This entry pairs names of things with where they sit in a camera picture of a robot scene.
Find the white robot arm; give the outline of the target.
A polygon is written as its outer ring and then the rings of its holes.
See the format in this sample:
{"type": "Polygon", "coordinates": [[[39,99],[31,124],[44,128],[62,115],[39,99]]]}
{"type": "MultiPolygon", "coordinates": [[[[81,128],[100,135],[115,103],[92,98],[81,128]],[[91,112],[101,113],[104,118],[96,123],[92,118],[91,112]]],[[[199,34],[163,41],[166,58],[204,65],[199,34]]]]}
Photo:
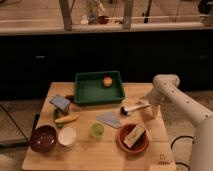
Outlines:
{"type": "Polygon", "coordinates": [[[144,99],[156,109],[168,98],[188,118],[195,127],[190,171],[213,171],[213,111],[180,91],[179,84],[175,74],[158,74],[144,99]]]}

